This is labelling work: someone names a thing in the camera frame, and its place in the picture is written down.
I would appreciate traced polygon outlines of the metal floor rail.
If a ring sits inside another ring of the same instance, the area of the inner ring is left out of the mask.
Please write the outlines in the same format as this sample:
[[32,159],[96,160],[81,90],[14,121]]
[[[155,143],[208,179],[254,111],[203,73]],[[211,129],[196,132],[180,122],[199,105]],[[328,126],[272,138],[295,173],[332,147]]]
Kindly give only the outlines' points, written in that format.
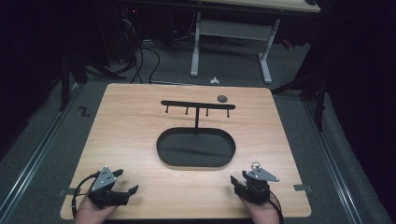
[[7,224],[22,195],[47,155],[70,105],[79,96],[83,84],[74,84],[70,99],[61,105],[61,87],[29,119],[6,157],[0,161],[0,224]]
[[346,184],[346,181],[334,159],[332,154],[330,145],[324,135],[324,132],[321,131],[316,124],[315,121],[315,111],[314,106],[311,103],[303,103],[303,108],[307,116],[309,117],[311,126],[313,127],[317,139],[320,144],[320,149],[324,156],[325,164],[327,166],[329,175],[334,184],[335,190],[337,192],[338,198],[341,202],[341,205],[344,208],[346,213],[346,217],[350,224],[363,224],[361,216],[358,212],[356,204],[354,203],[350,190]]

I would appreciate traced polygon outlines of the black key holder with tray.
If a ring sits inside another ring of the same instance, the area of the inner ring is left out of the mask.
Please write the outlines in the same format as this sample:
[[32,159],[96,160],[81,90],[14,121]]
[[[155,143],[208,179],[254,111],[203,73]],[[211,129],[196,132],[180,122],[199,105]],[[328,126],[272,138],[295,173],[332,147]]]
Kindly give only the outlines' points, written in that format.
[[167,165],[177,167],[211,167],[227,165],[236,151],[233,137],[218,128],[199,126],[200,111],[208,115],[210,109],[225,110],[227,117],[235,105],[220,105],[182,101],[162,100],[161,104],[168,112],[170,106],[185,107],[185,114],[190,108],[195,109],[193,127],[174,127],[162,132],[157,139],[156,148],[159,158]]

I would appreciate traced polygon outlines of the person's left hand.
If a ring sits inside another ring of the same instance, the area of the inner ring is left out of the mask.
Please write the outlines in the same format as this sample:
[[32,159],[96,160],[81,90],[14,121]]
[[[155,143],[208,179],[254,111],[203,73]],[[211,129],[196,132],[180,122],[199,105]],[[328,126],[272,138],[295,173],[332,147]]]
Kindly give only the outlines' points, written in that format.
[[79,205],[75,224],[104,224],[117,209],[117,206],[100,209],[88,197],[84,197]]

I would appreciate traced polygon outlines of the white metal frame desk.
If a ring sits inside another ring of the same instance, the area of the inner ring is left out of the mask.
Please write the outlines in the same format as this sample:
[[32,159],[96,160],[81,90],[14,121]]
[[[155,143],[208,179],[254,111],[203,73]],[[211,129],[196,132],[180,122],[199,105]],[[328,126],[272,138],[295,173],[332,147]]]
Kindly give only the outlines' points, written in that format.
[[[320,7],[317,0],[194,0],[196,6],[207,7],[219,4],[225,7],[236,7],[237,9],[262,9],[275,13],[302,13],[317,15]],[[195,34],[194,48],[191,58],[191,76],[197,77],[199,74],[200,61],[200,37],[202,35],[230,37],[246,40],[263,41],[265,47],[263,52],[258,54],[259,63],[262,70],[263,80],[266,84],[272,83],[267,57],[276,37],[277,29],[281,22],[279,16],[275,16],[273,21],[267,25],[259,25],[246,22],[225,21],[203,19],[201,13],[195,14]]]

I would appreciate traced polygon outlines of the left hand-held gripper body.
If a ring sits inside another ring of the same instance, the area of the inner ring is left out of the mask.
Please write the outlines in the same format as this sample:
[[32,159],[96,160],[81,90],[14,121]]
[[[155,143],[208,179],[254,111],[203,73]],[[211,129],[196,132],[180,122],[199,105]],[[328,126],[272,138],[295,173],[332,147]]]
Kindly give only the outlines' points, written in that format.
[[127,196],[125,192],[112,190],[117,179],[118,177],[114,177],[112,171],[105,166],[90,186],[88,198],[100,209],[126,205],[130,196]]

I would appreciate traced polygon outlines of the person's right hand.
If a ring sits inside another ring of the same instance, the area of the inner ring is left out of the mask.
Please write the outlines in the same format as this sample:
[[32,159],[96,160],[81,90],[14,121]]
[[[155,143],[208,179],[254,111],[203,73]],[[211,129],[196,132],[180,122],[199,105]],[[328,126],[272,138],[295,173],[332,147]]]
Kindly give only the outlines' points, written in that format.
[[241,198],[241,202],[249,211],[254,224],[280,224],[277,212],[279,202],[274,197],[271,197],[269,202],[261,205],[250,203],[243,198]]

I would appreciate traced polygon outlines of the black metal stand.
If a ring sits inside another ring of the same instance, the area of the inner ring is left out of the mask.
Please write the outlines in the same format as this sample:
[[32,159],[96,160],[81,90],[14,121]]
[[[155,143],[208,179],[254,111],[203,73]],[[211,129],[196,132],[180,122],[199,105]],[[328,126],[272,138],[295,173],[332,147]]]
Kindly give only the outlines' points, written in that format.
[[70,101],[70,77],[73,77],[77,84],[85,84],[88,81],[83,58],[77,54],[66,53],[64,55],[64,59],[62,60],[61,111],[65,111]]
[[324,100],[328,75],[328,62],[311,64],[310,66],[307,64],[302,65],[293,81],[271,90],[271,93],[280,94],[287,90],[301,90],[300,99],[302,101],[313,101],[316,104],[314,123],[322,132],[322,117],[325,109]]

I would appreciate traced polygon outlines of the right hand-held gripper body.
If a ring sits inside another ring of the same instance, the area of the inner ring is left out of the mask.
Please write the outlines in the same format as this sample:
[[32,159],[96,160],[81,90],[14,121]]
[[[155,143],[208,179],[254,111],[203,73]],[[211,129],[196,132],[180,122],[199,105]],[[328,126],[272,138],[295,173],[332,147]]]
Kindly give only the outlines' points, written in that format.
[[246,192],[239,197],[250,203],[263,204],[270,199],[270,185],[268,182],[278,182],[279,178],[261,167],[256,167],[247,172],[250,179],[245,179]]

